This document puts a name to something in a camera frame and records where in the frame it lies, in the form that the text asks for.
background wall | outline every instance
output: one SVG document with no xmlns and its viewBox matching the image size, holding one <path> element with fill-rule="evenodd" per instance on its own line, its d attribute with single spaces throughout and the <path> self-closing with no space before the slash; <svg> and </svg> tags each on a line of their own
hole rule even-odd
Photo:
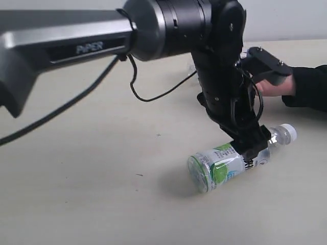
<svg viewBox="0 0 327 245">
<path fill-rule="evenodd" d="M 248 11 L 245 41 L 327 38 L 327 1 L 239 0 Z M 125 0 L 1 0 L 0 9 L 112 9 Z"/>
</svg>

bottle cap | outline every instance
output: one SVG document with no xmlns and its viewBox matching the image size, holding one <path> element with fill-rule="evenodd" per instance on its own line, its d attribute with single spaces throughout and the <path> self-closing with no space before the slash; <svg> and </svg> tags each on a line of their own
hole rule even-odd
<svg viewBox="0 0 327 245">
<path fill-rule="evenodd" d="M 297 133 L 295 128 L 292 125 L 289 124 L 282 124 L 281 127 L 287 130 L 291 136 L 291 142 L 294 142 L 297 139 Z"/>
</svg>

black sleeve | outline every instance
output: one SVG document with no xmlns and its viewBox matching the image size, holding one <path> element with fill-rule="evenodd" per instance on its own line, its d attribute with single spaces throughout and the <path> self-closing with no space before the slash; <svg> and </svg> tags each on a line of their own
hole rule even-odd
<svg viewBox="0 0 327 245">
<path fill-rule="evenodd" d="M 295 96 L 282 96 L 288 107 L 309 107 L 327 112 L 327 65 L 293 67 Z"/>
</svg>

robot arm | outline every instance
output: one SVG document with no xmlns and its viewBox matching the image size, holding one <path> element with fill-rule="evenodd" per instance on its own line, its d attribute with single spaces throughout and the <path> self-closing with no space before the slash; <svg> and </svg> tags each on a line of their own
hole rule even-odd
<svg viewBox="0 0 327 245">
<path fill-rule="evenodd" d="M 150 61 L 191 52 L 209 117 L 251 161 L 269 131 L 253 109 L 255 81 L 291 69 L 261 48 L 240 59 L 246 12 L 237 0 L 128 0 L 115 11 L 0 11 L 0 102 L 18 117 L 37 76 L 108 55 Z"/>
</svg>

white table surface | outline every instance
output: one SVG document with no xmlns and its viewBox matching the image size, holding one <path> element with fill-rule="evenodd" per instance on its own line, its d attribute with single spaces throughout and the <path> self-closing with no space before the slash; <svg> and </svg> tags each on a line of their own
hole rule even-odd
<svg viewBox="0 0 327 245">
<path fill-rule="evenodd" d="M 252 45 L 292 66 L 327 64 L 327 40 Z M 166 91 L 189 58 L 138 62 L 138 92 Z M 42 75 L 19 119 L 1 110 L 1 134 L 66 102 L 110 59 Z M 298 140 L 271 164 L 200 195 L 188 156 L 230 138 L 198 104 L 197 80 L 146 104 L 132 95 L 131 76 L 119 63 L 77 106 L 0 148 L 1 245 L 326 244 L 327 115 L 265 99 L 261 122 L 290 123 Z"/>
</svg>

